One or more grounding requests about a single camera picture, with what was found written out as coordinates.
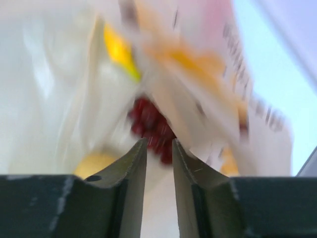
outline dark object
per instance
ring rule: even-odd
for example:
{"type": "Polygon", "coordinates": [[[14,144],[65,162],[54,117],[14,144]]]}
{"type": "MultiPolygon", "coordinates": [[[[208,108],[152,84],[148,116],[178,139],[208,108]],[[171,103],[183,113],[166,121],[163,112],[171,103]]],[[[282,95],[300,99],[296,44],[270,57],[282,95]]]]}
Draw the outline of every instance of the dark object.
{"type": "Polygon", "coordinates": [[[86,181],[0,176],[0,238],[139,238],[146,158],[141,139],[86,181]]]}
{"type": "Polygon", "coordinates": [[[316,238],[316,178],[228,178],[173,142],[180,238],[316,238]]]}

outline bunch of grapes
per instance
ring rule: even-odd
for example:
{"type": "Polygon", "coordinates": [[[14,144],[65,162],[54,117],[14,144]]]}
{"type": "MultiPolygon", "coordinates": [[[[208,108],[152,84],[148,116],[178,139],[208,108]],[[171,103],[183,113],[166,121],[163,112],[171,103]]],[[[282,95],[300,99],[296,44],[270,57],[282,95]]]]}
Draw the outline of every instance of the bunch of grapes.
{"type": "Polygon", "coordinates": [[[148,139],[148,150],[160,156],[163,164],[172,163],[172,140],[175,134],[168,125],[166,118],[147,98],[135,100],[133,109],[128,113],[133,124],[131,131],[140,138],[148,139]]]}

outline white surface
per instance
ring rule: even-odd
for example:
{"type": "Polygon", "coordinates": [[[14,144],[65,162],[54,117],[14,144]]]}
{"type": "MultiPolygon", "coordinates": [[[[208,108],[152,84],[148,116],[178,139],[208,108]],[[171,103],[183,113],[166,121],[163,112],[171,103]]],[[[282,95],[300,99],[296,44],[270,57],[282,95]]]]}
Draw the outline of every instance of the white surface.
{"type": "Polygon", "coordinates": [[[259,5],[236,0],[234,6],[255,92],[281,109],[292,123],[295,175],[317,145],[317,97],[310,79],[259,5]]]}

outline food package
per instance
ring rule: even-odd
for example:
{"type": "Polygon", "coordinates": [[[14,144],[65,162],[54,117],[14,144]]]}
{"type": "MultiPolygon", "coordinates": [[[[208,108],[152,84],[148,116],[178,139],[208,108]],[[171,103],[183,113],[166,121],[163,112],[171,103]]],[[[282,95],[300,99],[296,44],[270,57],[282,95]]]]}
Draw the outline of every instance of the food package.
{"type": "MultiPolygon", "coordinates": [[[[138,137],[128,112],[146,95],[186,151],[228,176],[290,175],[284,116],[252,93],[229,0],[0,3],[0,173],[70,174],[138,137]],[[105,22],[133,47],[131,80],[105,22]]],[[[141,237],[177,237],[172,169],[148,154],[141,237]]]]}

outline round yellow object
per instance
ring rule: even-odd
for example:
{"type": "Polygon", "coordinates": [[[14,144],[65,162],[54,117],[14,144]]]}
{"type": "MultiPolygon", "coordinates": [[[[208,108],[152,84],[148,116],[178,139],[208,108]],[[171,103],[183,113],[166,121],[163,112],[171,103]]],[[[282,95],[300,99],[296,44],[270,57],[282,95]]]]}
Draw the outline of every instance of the round yellow object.
{"type": "Polygon", "coordinates": [[[111,165],[116,158],[108,154],[90,154],[86,156],[77,166],[74,174],[82,179],[94,175],[111,165]]]}

